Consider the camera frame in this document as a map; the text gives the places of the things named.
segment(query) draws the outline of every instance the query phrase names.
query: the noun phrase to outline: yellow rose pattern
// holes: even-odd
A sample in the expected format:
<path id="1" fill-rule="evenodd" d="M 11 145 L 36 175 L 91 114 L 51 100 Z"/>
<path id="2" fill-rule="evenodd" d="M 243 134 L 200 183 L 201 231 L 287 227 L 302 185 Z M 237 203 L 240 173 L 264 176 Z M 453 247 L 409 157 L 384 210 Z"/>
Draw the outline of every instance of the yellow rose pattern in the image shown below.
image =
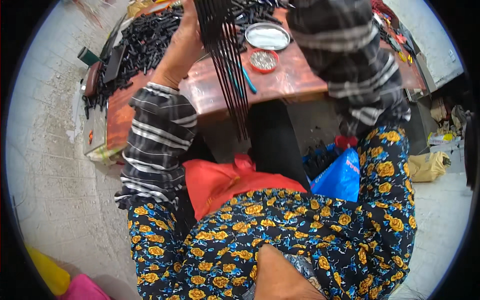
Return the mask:
<path id="1" fill-rule="evenodd" d="M 417 223 L 407 138 L 379 127 L 359 142 L 357 203 L 284 189 L 237 195 L 187 231 L 167 203 L 130 208 L 143 299 L 242 299 L 269 243 L 312 265 L 328 299 L 382 299 L 405 280 Z"/>

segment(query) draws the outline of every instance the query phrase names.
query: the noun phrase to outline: wooden table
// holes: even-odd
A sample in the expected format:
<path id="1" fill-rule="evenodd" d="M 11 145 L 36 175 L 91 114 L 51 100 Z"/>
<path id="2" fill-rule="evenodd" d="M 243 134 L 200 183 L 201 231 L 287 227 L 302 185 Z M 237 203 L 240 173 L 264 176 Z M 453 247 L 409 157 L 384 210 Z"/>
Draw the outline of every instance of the wooden table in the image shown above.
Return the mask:
<path id="1" fill-rule="evenodd" d="M 289 31 L 285 9 L 276 9 L 274 16 L 283 22 L 283 27 Z M 381 40 L 380 47 L 392 49 Z M 305 60 L 298 45 L 293 42 L 286 49 L 279 51 L 279 65 L 269 74 L 253 71 L 248 64 L 248 56 L 252 51 L 242 53 L 241 60 L 250 79 L 257 88 L 257 94 L 247 89 L 249 103 L 268 101 L 275 98 L 301 96 L 327 91 L 327 84 L 315 76 Z M 403 87 L 408 89 L 425 89 L 419 71 L 415 65 L 409 66 L 398 54 L 395 55 L 403 78 Z M 130 98 L 141 87 L 145 86 L 153 75 L 149 70 L 147 75 L 138 74 L 132 78 L 133 85 L 126 90 L 117 90 L 108 101 L 107 116 L 107 148 L 123 148 L 127 143 L 128 131 L 132 125 L 133 109 L 128 105 Z M 180 92 L 189 99 L 195 107 L 199 121 L 212 119 L 214 114 L 227 115 L 227 105 L 220 89 L 220 83 L 211 58 L 197 62 L 188 73 L 188 78 L 180 82 Z"/>

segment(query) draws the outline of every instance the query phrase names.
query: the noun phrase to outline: metal plate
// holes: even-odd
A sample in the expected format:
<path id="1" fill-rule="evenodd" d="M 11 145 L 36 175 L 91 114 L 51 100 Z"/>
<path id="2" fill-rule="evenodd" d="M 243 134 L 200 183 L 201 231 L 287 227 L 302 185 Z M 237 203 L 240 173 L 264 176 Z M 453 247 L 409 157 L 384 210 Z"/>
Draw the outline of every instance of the metal plate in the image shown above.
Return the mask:
<path id="1" fill-rule="evenodd" d="M 251 39 L 249 39 L 249 33 L 258 29 L 276 29 L 281 33 L 283 33 L 287 38 L 287 40 L 284 45 L 277 46 L 277 47 L 262 47 L 261 45 L 256 45 L 255 43 L 252 43 Z M 282 26 L 279 26 L 277 24 L 272 24 L 272 23 L 256 23 L 256 24 L 250 25 L 247 28 L 247 30 L 245 30 L 245 39 L 253 47 L 263 49 L 263 50 L 281 50 L 286 48 L 290 44 L 290 35 L 288 34 L 288 32 Z"/>

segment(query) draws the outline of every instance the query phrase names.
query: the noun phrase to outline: forearm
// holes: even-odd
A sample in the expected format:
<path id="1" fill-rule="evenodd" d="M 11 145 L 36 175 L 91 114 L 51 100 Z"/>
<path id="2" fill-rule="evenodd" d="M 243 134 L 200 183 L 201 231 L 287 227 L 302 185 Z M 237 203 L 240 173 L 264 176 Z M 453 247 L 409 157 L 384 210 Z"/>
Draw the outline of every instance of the forearm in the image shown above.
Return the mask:
<path id="1" fill-rule="evenodd" d="M 312 71 L 336 98 L 340 132 L 361 135 L 380 123 L 409 120 L 398 65 L 380 48 L 369 0 L 304 1 L 287 16 Z"/>
<path id="2" fill-rule="evenodd" d="M 130 100 L 135 110 L 127 147 L 122 190 L 116 193 L 119 207 L 134 202 L 170 202 L 185 185 L 178 156 L 185 153 L 196 133 L 196 112 L 178 91 L 148 83 Z"/>

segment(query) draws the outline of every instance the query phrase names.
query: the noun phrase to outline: floor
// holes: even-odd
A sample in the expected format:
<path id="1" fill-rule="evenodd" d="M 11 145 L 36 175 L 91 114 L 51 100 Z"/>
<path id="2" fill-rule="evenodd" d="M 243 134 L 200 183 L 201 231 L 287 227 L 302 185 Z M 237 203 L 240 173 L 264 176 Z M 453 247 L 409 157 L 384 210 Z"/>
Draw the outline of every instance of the floor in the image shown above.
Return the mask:
<path id="1" fill-rule="evenodd" d="M 83 155 L 84 115 L 77 109 L 76 91 L 86 68 L 76 52 L 86 45 L 99 53 L 123 2 L 105 8 L 110 21 L 102 30 L 75 8 L 56 6 L 22 65 L 6 141 L 9 191 L 25 242 L 72 276 L 88 274 L 117 300 L 138 298 L 126 212 L 112 199 L 120 188 L 120 168 L 94 164 Z M 288 112 L 303 153 L 320 140 L 331 142 L 337 133 L 330 102 L 291 104 Z M 248 141 L 237 142 L 228 120 L 202 131 L 219 162 L 249 148 Z M 412 272 L 392 299 L 428 297 L 452 260 L 471 198 L 461 167 L 456 172 L 414 185 L 419 233 Z"/>

